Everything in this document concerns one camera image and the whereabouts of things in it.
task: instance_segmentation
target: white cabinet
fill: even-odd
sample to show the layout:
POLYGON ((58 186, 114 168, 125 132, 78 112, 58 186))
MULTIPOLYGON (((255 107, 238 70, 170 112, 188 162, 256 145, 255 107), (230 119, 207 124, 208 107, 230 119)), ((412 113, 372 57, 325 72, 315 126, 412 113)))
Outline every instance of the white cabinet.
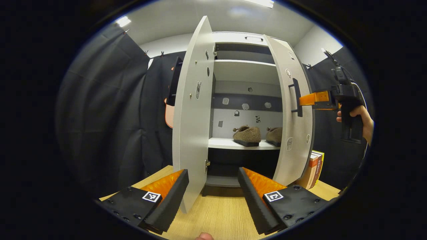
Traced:
MULTIPOLYGON (((190 179, 181 203, 184 213, 191 209, 206 183, 209 148, 280 151, 273 179, 288 185, 301 177, 311 151, 313 111, 311 106, 297 107, 298 92, 301 96, 309 94, 310 87, 287 42, 251 33, 212 33, 207 16, 202 18, 182 64, 173 118, 174 171, 188 169, 190 179), (229 111, 238 111, 235 116, 247 112, 241 106, 235 110, 239 106, 229 104, 227 94, 230 102, 248 101, 251 114, 264 114, 260 122, 257 116, 254 126, 282 126, 282 146, 275 147, 265 140, 258 147, 233 142, 233 126, 219 118, 227 118, 224 114, 229 111)), ((234 127, 239 127, 242 119, 235 118, 234 127)), ((266 130, 261 131, 265 139, 266 130)), ((210 176, 207 185, 239 186, 237 178, 230 176, 210 176)))

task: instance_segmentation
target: open cabinet door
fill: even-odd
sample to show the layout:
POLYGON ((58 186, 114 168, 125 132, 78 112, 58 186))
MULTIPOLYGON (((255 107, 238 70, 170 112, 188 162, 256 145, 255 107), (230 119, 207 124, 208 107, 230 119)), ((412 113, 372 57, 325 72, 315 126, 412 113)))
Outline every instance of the open cabinet door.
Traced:
POLYGON ((189 184, 181 202, 187 213, 206 182, 211 116, 214 47, 207 16, 198 24, 188 44, 176 90, 173 117, 173 170, 188 169, 189 184))
POLYGON ((311 106, 298 107, 299 97, 310 94, 310 89, 290 45, 266 35, 264 38, 279 74, 283 106, 282 145, 273 180, 288 185, 301 177, 310 156, 313 109, 311 106))

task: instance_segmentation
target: hand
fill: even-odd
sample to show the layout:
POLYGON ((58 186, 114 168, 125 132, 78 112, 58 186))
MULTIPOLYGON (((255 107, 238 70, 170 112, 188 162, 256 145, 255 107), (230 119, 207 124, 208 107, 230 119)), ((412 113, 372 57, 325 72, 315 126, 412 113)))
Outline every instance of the hand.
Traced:
MULTIPOLYGON (((338 117, 336 118, 337 122, 341 122, 341 111, 338 111, 338 117)), ((357 115, 360 115, 363 122, 363 132, 362 136, 366 139, 369 145, 371 145, 372 142, 372 134, 374 133, 374 121, 372 120, 371 116, 368 113, 368 110, 363 105, 360 105, 358 107, 355 107, 351 112, 350 116, 355 117, 357 115)))
POLYGON ((209 233, 202 232, 195 240, 214 240, 209 233))

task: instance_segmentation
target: wooden tabletop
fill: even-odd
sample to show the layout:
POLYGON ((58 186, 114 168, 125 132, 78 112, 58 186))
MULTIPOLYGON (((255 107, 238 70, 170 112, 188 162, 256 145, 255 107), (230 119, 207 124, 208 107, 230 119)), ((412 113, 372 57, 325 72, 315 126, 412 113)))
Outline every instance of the wooden tabletop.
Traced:
MULTIPOLYGON (((141 188, 171 173, 173 167, 167 166, 132 186, 141 188)), ((339 192, 321 181, 309 191, 328 201, 339 192)), ((258 240, 266 236, 257 233, 241 188, 213 187, 209 194, 199 195, 188 214, 178 210, 169 230, 161 236, 172 240, 194 240, 201 232, 210 233, 216 240, 258 240)))

